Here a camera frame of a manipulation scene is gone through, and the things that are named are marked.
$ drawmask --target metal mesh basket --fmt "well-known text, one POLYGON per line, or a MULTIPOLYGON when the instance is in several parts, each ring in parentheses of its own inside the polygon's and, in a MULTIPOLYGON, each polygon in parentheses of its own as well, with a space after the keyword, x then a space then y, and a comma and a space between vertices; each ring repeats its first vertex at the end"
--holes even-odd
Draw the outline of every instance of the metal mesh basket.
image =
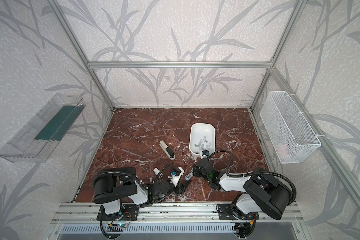
POLYGON ((281 163, 302 162, 321 142, 285 91, 269 92, 260 111, 281 163))

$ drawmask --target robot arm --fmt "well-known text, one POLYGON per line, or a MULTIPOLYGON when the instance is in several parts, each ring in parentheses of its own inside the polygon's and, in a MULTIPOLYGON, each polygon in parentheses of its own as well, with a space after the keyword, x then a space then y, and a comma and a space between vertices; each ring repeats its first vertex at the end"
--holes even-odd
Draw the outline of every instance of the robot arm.
POLYGON ((212 154, 203 151, 201 155, 202 158, 193 166, 194 176, 204 178, 216 191, 244 192, 244 194, 238 194, 231 204, 233 215, 237 219, 243 219, 250 212, 264 212, 270 217, 280 220, 287 205, 296 198, 295 186, 281 174, 266 172, 260 167, 253 172, 231 174, 228 171, 233 159, 230 151, 217 151, 212 154), (231 154, 230 163, 224 172, 216 170, 213 162, 210 161, 210 157, 218 152, 231 154), (286 180, 292 190, 274 176, 286 180))
POLYGON ((123 214, 121 199, 125 197, 132 199, 139 207, 147 207, 154 202, 163 201, 173 192, 182 195, 190 182, 179 185, 178 182, 184 174, 181 167, 172 168, 172 164, 168 164, 158 173, 158 176, 169 166, 171 172, 168 178, 160 180, 156 178, 153 183, 148 184, 142 184, 136 177, 134 167, 101 170, 92 181, 95 190, 93 202, 102 204, 106 215, 120 215, 123 214))

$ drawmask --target clear plastic box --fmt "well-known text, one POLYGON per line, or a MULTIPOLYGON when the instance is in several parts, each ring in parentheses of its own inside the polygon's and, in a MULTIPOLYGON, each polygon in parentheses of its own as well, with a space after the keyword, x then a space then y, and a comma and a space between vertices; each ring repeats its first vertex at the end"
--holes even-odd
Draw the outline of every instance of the clear plastic box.
POLYGON ((0 149, 10 162, 45 162, 84 109, 82 98, 56 94, 0 149))

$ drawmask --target white plastic tray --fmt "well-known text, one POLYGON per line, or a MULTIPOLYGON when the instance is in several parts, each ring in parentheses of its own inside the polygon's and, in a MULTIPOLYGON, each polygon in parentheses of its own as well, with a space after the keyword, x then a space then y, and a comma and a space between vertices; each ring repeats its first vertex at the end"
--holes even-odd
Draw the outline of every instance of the white plastic tray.
POLYGON ((200 157, 202 150, 215 151, 215 128, 207 123, 195 123, 191 127, 189 150, 192 156, 200 157))

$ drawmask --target wallpaper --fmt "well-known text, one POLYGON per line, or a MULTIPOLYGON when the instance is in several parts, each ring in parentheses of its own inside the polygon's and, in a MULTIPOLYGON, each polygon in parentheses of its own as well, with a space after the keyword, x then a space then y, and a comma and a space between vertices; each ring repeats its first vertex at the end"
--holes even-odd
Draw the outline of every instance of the wallpaper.
POLYGON ((91 61, 269 61, 295 0, 58 0, 91 61))
POLYGON ((269 91, 281 91, 270 77, 260 93, 253 112, 276 172, 295 184, 296 201, 314 240, 360 240, 360 211, 333 172, 326 158, 317 149, 302 163, 281 164, 259 115, 269 91))
POLYGON ((276 67, 360 182, 360 1, 308 5, 302 18, 276 67))
POLYGON ((265 69, 103 68, 96 72, 115 106, 249 107, 265 69))
MULTIPOLYGON (((308 3, 276 63, 286 82, 360 182, 360 1, 308 3)), ((360 211, 320 150, 300 164, 281 165, 259 111, 254 112, 278 172, 298 189, 298 204, 314 239, 360 239, 360 211)))
POLYGON ((45 163, 0 157, 0 240, 42 239, 70 202, 112 112, 44 1, 0 1, 0 148, 56 93, 86 104, 45 163))

